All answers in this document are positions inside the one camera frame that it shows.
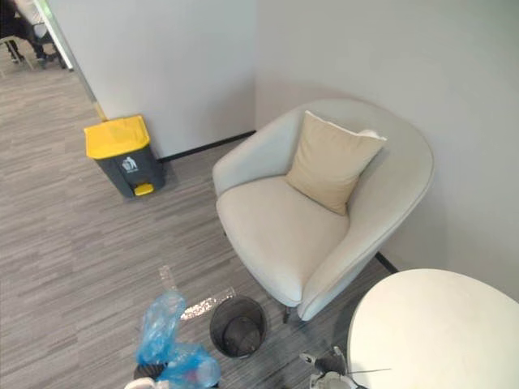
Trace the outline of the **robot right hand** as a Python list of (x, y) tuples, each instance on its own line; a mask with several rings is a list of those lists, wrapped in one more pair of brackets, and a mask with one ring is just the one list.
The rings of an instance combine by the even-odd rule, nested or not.
[(325, 357), (300, 353), (299, 358), (315, 370), (310, 376), (310, 389), (357, 388), (358, 385), (346, 374), (345, 356), (338, 346)]

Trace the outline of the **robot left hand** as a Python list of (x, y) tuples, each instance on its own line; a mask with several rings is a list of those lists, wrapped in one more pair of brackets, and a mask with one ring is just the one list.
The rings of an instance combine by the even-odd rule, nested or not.
[(169, 389), (167, 380), (160, 380), (166, 364), (137, 365), (133, 380), (126, 384), (125, 389)]

